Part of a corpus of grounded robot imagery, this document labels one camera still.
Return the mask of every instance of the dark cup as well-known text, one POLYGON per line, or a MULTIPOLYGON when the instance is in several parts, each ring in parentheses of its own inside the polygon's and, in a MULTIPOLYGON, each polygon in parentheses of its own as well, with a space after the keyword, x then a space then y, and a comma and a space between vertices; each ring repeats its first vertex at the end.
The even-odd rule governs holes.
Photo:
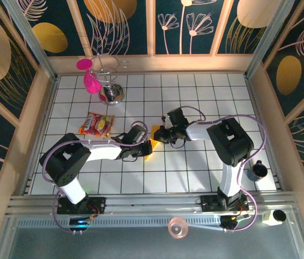
POLYGON ((267 168, 262 164, 261 160, 258 160, 247 172, 249 180, 253 182, 260 181, 267 175, 267 168))

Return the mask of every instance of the yellow block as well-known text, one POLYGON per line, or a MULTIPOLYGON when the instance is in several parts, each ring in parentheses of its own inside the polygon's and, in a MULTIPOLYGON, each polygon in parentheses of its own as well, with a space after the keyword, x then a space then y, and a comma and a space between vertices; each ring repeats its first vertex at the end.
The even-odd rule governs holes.
MULTIPOLYGON (((153 125, 152 128, 151 128, 150 140, 151 140, 151 144, 152 144, 152 151, 153 151, 154 148, 160 143, 159 141, 155 141, 155 140, 153 139, 154 133, 155 133, 157 130, 159 130, 159 128, 160 128, 160 125, 153 125)), ((151 155, 147 155, 147 156, 145 157, 145 161, 147 161, 147 159, 149 159, 149 157, 150 157, 151 155)))

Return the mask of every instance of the snack bag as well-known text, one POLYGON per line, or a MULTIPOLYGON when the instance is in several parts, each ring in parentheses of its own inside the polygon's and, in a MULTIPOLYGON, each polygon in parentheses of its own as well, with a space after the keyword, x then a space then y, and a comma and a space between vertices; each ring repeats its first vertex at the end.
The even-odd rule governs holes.
POLYGON ((89 112, 84 125, 79 129, 79 133, 108 138, 114 123, 114 117, 114 115, 108 116, 89 112))

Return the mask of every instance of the grid tile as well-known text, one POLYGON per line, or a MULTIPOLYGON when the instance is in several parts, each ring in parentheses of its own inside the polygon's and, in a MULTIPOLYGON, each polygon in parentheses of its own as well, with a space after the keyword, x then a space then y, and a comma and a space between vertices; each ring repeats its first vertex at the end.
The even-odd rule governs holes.
MULTIPOLYGON (((82 76, 71 77, 70 80, 61 78, 64 83, 59 86, 39 156, 50 149, 65 132, 73 132, 79 139, 103 140, 78 134, 88 111, 115 115, 112 136, 128 132, 131 124, 137 120, 144 121, 150 132, 152 125, 162 124, 163 114, 181 105, 200 108, 207 121, 236 114, 237 111, 254 115, 247 88, 241 78, 241 75, 232 77, 226 74, 211 76, 191 73, 119 75, 116 83, 126 88, 128 82, 128 87, 125 89, 126 100, 116 106, 106 106, 100 102, 98 94, 88 94, 82 76)), ((192 109, 184 108, 183 112, 190 122, 200 118, 199 113, 192 109)), ((258 148, 262 138, 256 122, 249 118, 240 118, 239 122, 254 141, 255 149, 258 148)), ((170 120, 167 119, 167 127, 170 126, 170 120)), ((138 158, 135 162, 128 162, 132 158, 126 162, 106 159, 89 161, 81 169, 78 178, 89 194, 216 192, 222 178, 223 163, 212 141, 187 141, 182 145, 183 140, 178 140, 174 145, 175 148, 181 147, 179 149, 172 148, 170 144, 158 144, 147 161, 144 158, 138 158)), ((254 183, 246 177, 245 170, 242 186, 247 190, 275 189, 276 179, 270 171, 265 150, 245 169, 258 159, 268 168, 270 175, 254 183)), ((31 194, 56 193, 55 188, 42 179, 41 165, 36 165, 35 172, 31 194)))

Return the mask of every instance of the camera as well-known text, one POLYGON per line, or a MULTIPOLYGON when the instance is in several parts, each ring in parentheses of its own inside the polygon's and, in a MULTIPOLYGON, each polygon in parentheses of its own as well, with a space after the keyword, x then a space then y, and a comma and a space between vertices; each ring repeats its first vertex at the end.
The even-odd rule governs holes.
POLYGON ((162 125, 160 129, 154 133, 153 139, 164 144, 175 144, 177 139, 189 141, 190 139, 186 134, 186 128, 189 122, 184 117, 182 109, 176 108, 168 112, 168 118, 171 121, 172 127, 165 128, 165 126, 162 125))

